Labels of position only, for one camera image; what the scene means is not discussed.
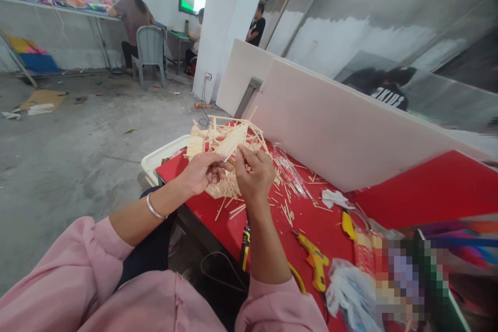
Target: gray chair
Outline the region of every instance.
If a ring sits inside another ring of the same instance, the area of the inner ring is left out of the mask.
[[[133,78],[135,66],[139,69],[140,87],[144,89],[144,65],[158,65],[161,72],[161,87],[164,88],[164,33],[155,26],[142,26],[136,32],[139,57],[133,56]]]

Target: craft stick structure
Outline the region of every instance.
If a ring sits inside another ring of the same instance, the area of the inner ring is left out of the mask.
[[[263,132],[251,123],[251,118],[256,109],[257,107],[254,108],[249,119],[208,116],[210,124],[206,130],[200,130],[199,125],[193,121],[187,153],[184,157],[191,159],[198,153],[211,150],[225,156],[225,162],[231,162],[235,165],[237,146],[242,144],[252,151],[263,149],[272,158],[265,143]],[[219,124],[220,122],[231,122],[231,124]],[[282,183],[282,179],[279,166],[277,165],[275,168],[274,184],[278,186]],[[218,184],[210,184],[206,192],[214,199],[228,197],[229,199],[240,200],[241,194],[237,184],[235,168],[231,172],[225,171],[225,176],[226,178]]]

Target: white partition board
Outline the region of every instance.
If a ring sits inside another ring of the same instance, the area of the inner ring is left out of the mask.
[[[281,58],[245,41],[235,39],[227,69],[219,86],[216,105],[228,114],[235,115],[251,78],[256,77],[264,82],[273,59]]]
[[[456,149],[486,155],[439,127],[318,74],[275,59],[252,122],[343,192],[379,184]]]

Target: white tissue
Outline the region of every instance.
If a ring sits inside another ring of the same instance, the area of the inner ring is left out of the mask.
[[[354,209],[354,206],[349,206],[347,204],[348,199],[342,195],[341,192],[332,192],[329,189],[324,189],[322,191],[322,201],[330,209],[334,204],[338,204],[346,209]]]

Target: woman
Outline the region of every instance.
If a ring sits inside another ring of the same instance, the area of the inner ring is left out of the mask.
[[[131,56],[139,56],[139,50],[136,46],[136,32],[142,26],[156,24],[156,20],[142,0],[118,0],[113,7],[109,8],[107,14],[111,17],[123,18],[124,28],[130,41],[123,41],[121,43],[126,62],[126,68],[123,68],[123,71],[129,75],[133,75]]]
[[[194,57],[199,54],[199,43],[201,42],[201,29],[202,21],[204,19],[204,8],[199,10],[199,24],[196,29],[191,33],[188,32],[188,37],[193,41],[193,46],[191,49],[185,51],[185,63],[187,64],[187,69],[184,71],[185,74],[190,75],[192,72],[192,63],[190,62]]]
[[[233,166],[223,159],[211,152],[198,154],[176,179],[147,198],[97,224],[90,217],[76,220],[0,299],[0,330],[223,331],[208,303],[172,271],[144,272],[114,292],[120,278],[123,283],[124,259],[140,242],[171,224],[166,217],[186,200],[225,178]],[[262,150],[239,146],[236,172],[251,218],[251,285],[235,331],[326,331],[313,297],[300,293],[273,225],[270,158]],[[149,254],[165,256],[167,251]]]

